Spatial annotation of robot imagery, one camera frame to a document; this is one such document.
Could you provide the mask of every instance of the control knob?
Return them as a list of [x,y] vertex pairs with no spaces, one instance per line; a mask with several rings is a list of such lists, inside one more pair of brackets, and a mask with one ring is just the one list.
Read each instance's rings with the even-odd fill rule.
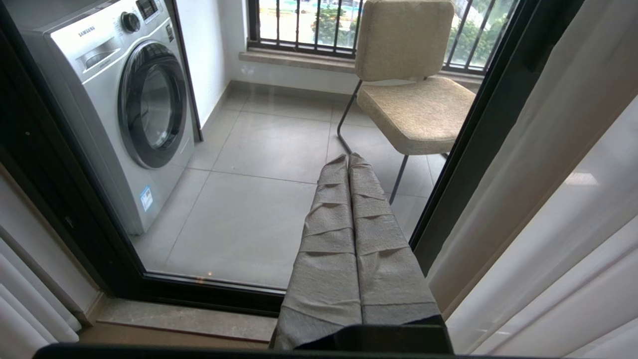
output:
[[123,12],[121,18],[122,26],[127,31],[134,33],[140,29],[140,19],[134,13]]

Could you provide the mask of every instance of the beige upholstered chair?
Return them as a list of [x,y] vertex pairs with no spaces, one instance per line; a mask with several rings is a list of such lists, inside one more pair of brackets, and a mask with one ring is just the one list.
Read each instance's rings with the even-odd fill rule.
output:
[[[341,135],[355,98],[393,147],[404,155],[394,183],[394,201],[410,155],[446,153],[459,134],[474,94],[442,77],[454,5],[450,0],[367,0],[361,18],[355,67],[359,83],[337,127]],[[363,81],[413,80],[397,86],[363,85]]]

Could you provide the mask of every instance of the front-load washing machine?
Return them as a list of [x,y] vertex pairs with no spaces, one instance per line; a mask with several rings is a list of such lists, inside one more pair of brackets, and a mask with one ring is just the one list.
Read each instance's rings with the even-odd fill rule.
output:
[[125,230],[148,230],[193,153],[175,29],[162,0],[8,1]]

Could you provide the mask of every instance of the sheer curtain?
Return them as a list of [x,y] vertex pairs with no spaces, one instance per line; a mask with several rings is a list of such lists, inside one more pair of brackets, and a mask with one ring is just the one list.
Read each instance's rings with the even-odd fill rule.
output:
[[76,342],[80,323],[0,238],[0,358],[31,358],[43,346]]
[[586,0],[555,46],[429,274],[457,353],[628,353],[636,43],[638,3]]

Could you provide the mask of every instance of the gray cloth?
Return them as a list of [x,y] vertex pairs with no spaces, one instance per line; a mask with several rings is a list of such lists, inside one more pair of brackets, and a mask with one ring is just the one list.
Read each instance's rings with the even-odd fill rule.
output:
[[361,324],[346,157],[324,166],[277,322],[276,349]]
[[400,325],[440,314],[372,167],[353,153],[349,172],[363,323]]

